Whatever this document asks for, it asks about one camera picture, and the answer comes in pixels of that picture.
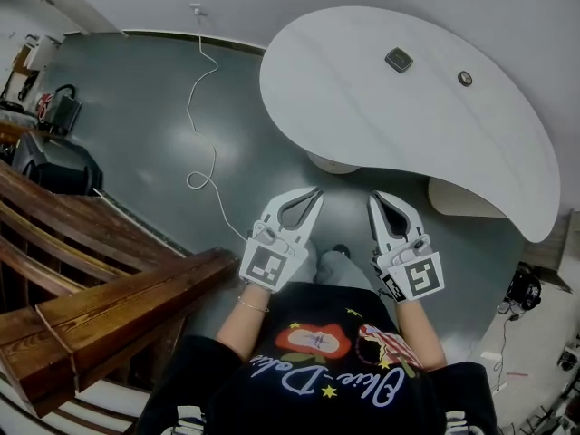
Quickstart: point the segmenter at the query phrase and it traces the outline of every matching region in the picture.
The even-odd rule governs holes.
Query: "forearm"
[[[419,301],[395,306],[401,336],[415,352],[426,371],[447,365],[439,337]]]
[[[217,341],[231,348],[242,361],[246,361],[256,346],[256,339],[266,314],[263,311],[268,307],[270,292],[261,286],[250,284],[240,299],[256,309],[237,302],[219,329]]]

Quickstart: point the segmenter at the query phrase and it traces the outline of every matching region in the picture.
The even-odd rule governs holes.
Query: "sleeve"
[[[429,372],[429,376],[447,416],[446,434],[497,433],[496,412],[482,365],[460,362]]]
[[[224,344],[201,336],[186,336],[171,356],[137,424],[137,434],[160,435],[178,421],[178,407],[205,412],[211,396],[241,366]]]

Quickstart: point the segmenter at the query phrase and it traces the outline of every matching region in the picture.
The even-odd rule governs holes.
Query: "marble tabletop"
[[[385,62],[396,47],[413,59],[403,73]],[[307,151],[451,182],[532,242],[554,225],[560,178],[540,119],[486,55],[437,25],[360,6],[307,14],[268,47],[260,89],[276,126]]]

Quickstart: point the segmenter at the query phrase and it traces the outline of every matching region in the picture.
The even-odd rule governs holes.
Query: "shoe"
[[[345,255],[347,258],[351,259],[351,250],[348,249],[347,245],[343,244],[335,245],[333,251],[338,251],[339,253]]]

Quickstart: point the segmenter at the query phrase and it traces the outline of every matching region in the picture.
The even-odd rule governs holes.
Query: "white cable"
[[[208,60],[210,60],[210,61],[211,61],[213,64],[215,64],[215,65],[216,65],[216,67],[215,67],[214,69],[212,69],[211,71],[208,71],[208,72],[206,72],[205,74],[203,74],[203,75],[202,75],[202,76],[201,76],[199,79],[197,79],[197,80],[195,81],[195,83],[193,84],[193,87],[191,88],[191,92],[189,93],[189,99],[188,99],[188,107],[187,107],[187,113],[188,113],[189,121],[191,122],[191,127],[192,127],[192,129],[193,129],[194,133],[195,133],[196,135],[198,135],[199,137],[201,137],[203,140],[205,140],[205,141],[206,141],[206,142],[209,144],[209,146],[211,147],[211,149],[214,151],[214,156],[213,156],[213,160],[211,161],[211,169],[210,169],[210,171],[209,171],[209,175],[208,175],[208,176],[206,176],[206,175],[205,175],[203,172],[199,172],[199,171],[196,171],[196,170],[194,170],[193,172],[190,172],[190,173],[188,174],[188,176],[187,176],[187,177],[186,177],[186,179],[185,179],[185,182],[186,182],[186,184],[188,185],[188,187],[189,187],[190,189],[192,189],[192,190],[201,190],[201,189],[203,189],[203,188],[204,188],[204,187],[205,187],[205,186],[208,184],[208,182],[209,182],[209,183],[210,183],[212,186],[214,186],[214,189],[216,190],[217,201],[219,202],[219,207],[220,207],[220,209],[221,209],[221,214],[222,214],[222,216],[224,217],[224,220],[226,221],[226,224],[229,226],[229,228],[231,228],[231,229],[232,229],[232,230],[233,230],[233,231],[234,231],[234,232],[237,234],[237,236],[238,236],[238,237],[240,237],[242,240],[244,240],[245,242],[247,242],[247,239],[246,239],[246,238],[245,238],[245,237],[244,237],[242,234],[240,234],[240,233],[239,233],[239,232],[236,230],[236,228],[235,228],[234,226],[232,226],[232,225],[229,223],[229,221],[227,220],[226,211],[224,211],[224,205],[223,205],[223,204],[222,204],[222,202],[221,202],[221,196],[219,195],[219,189],[218,189],[218,186],[217,186],[217,185],[216,185],[216,183],[215,183],[215,182],[212,180],[212,176],[213,176],[213,174],[214,174],[214,168],[216,167],[216,159],[217,159],[217,157],[218,157],[218,151],[216,150],[216,147],[214,146],[214,144],[213,144],[211,141],[209,141],[209,139],[208,139],[208,138],[207,138],[205,135],[203,135],[202,133],[198,132],[198,130],[196,129],[196,124],[195,124],[195,122],[193,121],[193,117],[191,116],[191,113],[189,112],[189,107],[190,107],[190,105],[191,105],[191,100],[193,99],[193,93],[194,93],[194,91],[196,90],[196,87],[198,86],[198,84],[199,84],[199,83],[201,82],[201,80],[202,80],[202,79],[204,79],[206,76],[209,76],[211,73],[214,73],[215,71],[217,71],[217,70],[219,69],[219,64],[218,64],[218,62],[217,62],[216,60],[214,60],[214,59],[213,59],[211,56],[209,56],[209,55],[205,54],[205,53],[203,52],[203,50],[201,49],[201,21],[199,21],[199,16],[197,16],[197,19],[198,19],[198,40],[199,40],[199,52],[200,52],[200,53],[201,53],[203,56],[205,56],[206,58],[208,58]],[[203,184],[201,184],[201,185],[198,185],[198,186],[194,186],[194,185],[192,185],[192,184],[191,184],[191,182],[189,182],[189,181],[190,181],[190,179],[191,179],[191,176],[201,176],[201,177],[204,177],[204,178],[206,178],[206,180],[204,181],[204,183],[203,183]]]

